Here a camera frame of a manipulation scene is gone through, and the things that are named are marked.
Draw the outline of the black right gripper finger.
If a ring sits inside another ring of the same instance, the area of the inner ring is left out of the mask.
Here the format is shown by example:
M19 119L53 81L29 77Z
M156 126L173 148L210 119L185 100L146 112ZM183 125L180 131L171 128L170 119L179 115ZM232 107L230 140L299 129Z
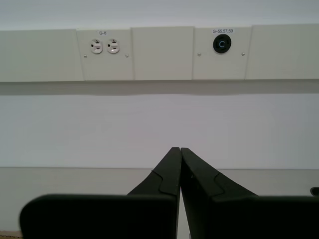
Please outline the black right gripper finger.
M25 239L174 239L180 197L180 149L171 148L126 195L48 194L27 203Z
M193 239L317 239L319 199L258 196L181 150L181 192Z

